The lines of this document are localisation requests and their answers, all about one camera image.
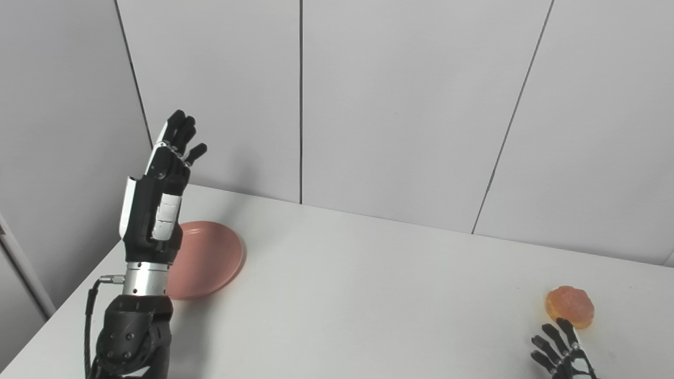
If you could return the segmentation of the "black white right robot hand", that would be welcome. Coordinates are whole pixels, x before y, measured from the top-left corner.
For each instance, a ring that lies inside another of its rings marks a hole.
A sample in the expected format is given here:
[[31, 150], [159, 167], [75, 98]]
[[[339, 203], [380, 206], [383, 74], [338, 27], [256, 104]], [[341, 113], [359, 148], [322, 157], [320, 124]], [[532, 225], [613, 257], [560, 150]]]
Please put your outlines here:
[[541, 326], [545, 336], [537, 334], [530, 339], [536, 347], [530, 357], [550, 378], [598, 378], [573, 324], [563, 317], [555, 322]]

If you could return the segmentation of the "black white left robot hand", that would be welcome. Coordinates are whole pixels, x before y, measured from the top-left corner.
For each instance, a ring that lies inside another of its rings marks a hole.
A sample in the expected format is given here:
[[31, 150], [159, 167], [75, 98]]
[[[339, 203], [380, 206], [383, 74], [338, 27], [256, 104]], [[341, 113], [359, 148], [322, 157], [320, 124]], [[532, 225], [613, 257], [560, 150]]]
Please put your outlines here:
[[196, 121], [183, 110], [167, 118], [150, 154], [145, 173], [127, 179], [120, 217], [126, 262], [171, 265], [181, 247], [182, 197], [195, 161], [207, 151], [196, 135]]

